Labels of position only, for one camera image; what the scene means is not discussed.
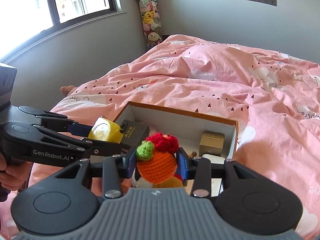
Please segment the person's left hand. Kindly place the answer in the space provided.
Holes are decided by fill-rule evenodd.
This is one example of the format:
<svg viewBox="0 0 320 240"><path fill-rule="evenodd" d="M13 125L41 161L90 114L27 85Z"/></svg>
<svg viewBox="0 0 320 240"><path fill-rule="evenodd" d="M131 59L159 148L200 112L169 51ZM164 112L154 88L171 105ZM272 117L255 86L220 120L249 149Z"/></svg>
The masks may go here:
<svg viewBox="0 0 320 240"><path fill-rule="evenodd" d="M1 186L10 191L17 191L29 178L33 163L24 161L18 165L8 165L1 154Z"/></svg>

